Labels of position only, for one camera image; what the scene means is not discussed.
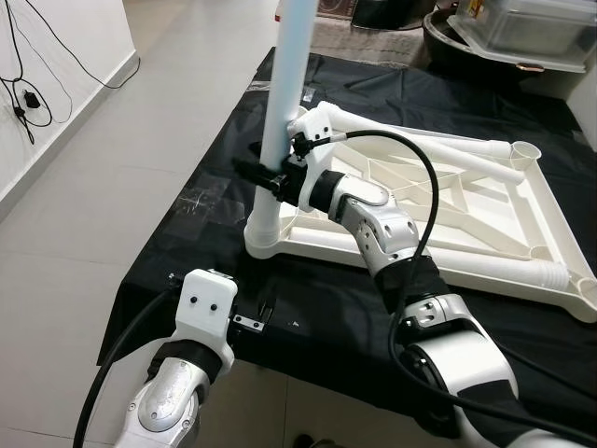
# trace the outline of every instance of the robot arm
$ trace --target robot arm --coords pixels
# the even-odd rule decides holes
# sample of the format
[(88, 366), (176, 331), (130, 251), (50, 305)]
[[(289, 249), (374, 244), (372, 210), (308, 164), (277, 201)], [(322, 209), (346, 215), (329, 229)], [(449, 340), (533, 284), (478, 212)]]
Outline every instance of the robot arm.
[[(292, 123), (295, 152), (283, 162), (282, 172), (242, 162), (237, 170), (279, 201), (306, 211), (317, 208), (353, 235), (388, 314), (406, 299), (396, 336), (403, 346), (399, 362), (410, 375), (434, 390), (526, 415), (507, 360), (462, 298), (450, 293), (426, 251), (413, 269), (419, 235), (410, 216), (386, 189), (331, 171), (330, 146), (312, 150), (311, 134), (325, 135), (330, 129), (325, 117), (313, 118), (319, 113), (312, 110)], [(338, 137), (328, 138), (332, 142)], [(228, 325), (231, 319), (239, 323), (245, 319), (231, 314), (235, 294), (236, 285), (222, 274), (196, 270), (185, 277), (173, 336), (182, 348), (163, 359), (155, 378), (131, 402), (117, 447), (174, 448), (194, 442), (209, 387), (234, 359), (226, 343)], [(257, 330), (259, 325), (250, 323)], [(420, 426), (465, 446), (582, 446), (471, 412), (424, 391), (417, 401), (412, 413)]]
[[(329, 129), (325, 113), (312, 109), (289, 126), (294, 152), (281, 173), (246, 163), (237, 168), (279, 201), (325, 212), (353, 235), (388, 314), (406, 298), (396, 335), (404, 347), (400, 363), (412, 375), (453, 396), (528, 416), (517, 399), (516, 378), (507, 360), (462, 298), (450, 293), (426, 251), (413, 270), (419, 235), (410, 216), (383, 187), (330, 170), (332, 148), (327, 143), (346, 135), (330, 135)], [(321, 136), (326, 143), (318, 146), (313, 140)], [(581, 446), (534, 427), (472, 413), (430, 394), (422, 395), (417, 407), (413, 414), (424, 429), (466, 446)]]

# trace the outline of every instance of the white pipe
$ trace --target white pipe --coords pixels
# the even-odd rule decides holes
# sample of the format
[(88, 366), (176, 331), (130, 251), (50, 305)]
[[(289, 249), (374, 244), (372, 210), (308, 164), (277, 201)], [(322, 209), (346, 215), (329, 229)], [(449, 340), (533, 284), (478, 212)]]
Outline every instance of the white pipe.
[(446, 163), (453, 164), (466, 170), (472, 170), (483, 173), (488, 177), (518, 185), (524, 180), (524, 173), (508, 168), (494, 161), (487, 161), (473, 154), (468, 154), (458, 149), (442, 145), (436, 140), (421, 139), (420, 135), (405, 133), (391, 126), (380, 124), (372, 119), (365, 119), (358, 115), (351, 114), (340, 109), (338, 106), (322, 101), (318, 107), (322, 107), (328, 114), (332, 124), (332, 129), (343, 133), (360, 130), (384, 130), (390, 133), (396, 133), (408, 138), (416, 145), (420, 146), (429, 157), (435, 157)]
[(509, 159), (512, 155), (512, 145), (499, 140), (465, 140), (462, 138), (433, 137), (417, 135), (422, 141), (435, 141), (463, 152), (470, 152), (480, 156), (491, 156), (498, 159)]
[[(280, 169), (280, 163), (290, 151), (286, 126), (299, 112), (317, 4), (318, 0), (284, 1), (260, 159), (273, 170)], [(278, 242), (279, 211), (280, 203), (273, 195), (257, 187), (253, 213), (244, 229), (246, 249), (252, 256), (273, 255), (267, 249)]]
[(453, 271), (474, 273), (557, 291), (565, 291), (570, 283), (568, 269), (563, 264), (553, 261), (504, 259), (439, 247), (428, 247), (428, 249), (437, 266)]

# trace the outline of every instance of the plastic container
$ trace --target plastic container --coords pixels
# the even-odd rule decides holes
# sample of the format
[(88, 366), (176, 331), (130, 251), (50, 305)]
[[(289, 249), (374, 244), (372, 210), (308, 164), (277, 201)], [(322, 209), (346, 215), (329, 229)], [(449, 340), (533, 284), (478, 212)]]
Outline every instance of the plastic container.
[(584, 72), (596, 19), (594, 0), (461, 0), (448, 23), (487, 59)]

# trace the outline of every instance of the table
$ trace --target table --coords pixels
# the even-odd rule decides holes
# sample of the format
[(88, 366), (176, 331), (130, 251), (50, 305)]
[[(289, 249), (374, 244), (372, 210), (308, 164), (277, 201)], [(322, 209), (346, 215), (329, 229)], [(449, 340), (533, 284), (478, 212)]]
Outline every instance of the table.
[[(210, 269), (239, 282), (239, 313), (258, 317), (273, 308), (260, 335), (230, 334), (237, 358), (281, 371), (375, 406), (409, 414), (416, 390), (386, 353), (388, 315), (364, 270), (279, 255), (251, 259), (243, 227), (254, 187), (240, 179), (232, 158), (256, 161), (249, 148), (260, 139), (272, 51), (254, 84), (123, 279), (99, 362), (131, 319), (167, 286), (169, 273)], [(311, 55), (303, 105), (326, 100), (381, 122), (480, 139), (525, 140), (543, 151), (539, 164), (593, 271), (597, 264), (596, 156), (579, 143), (580, 130), (560, 100), (519, 91), (499, 94), (416, 69), (395, 70)], [(597, 390), (597, 325), (564, 310), (498, 294), (453, 288), (499, 342)], [(126, 353), (172, 334), (175, 303), (154, 313)], [(516, 361), (521, 400), (531, 413), (594, 432), (595, 403), (577, 396)]]

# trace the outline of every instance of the tiled floor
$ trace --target tiled floor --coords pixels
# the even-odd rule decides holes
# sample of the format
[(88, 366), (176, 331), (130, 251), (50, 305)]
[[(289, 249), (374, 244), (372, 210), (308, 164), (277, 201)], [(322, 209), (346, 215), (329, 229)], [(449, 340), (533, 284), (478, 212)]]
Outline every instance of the tiled floor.
[[(118, 283), (275, 43), (277, 0), (125, 0), (139, 74), (112, 94), (0, 223), (0, 447), (65, 448)], [(88, 431), (113, 443), (154, 342), (121, 360)], [(199, 446), (448, 446), (408, 418), (238, 362)]]

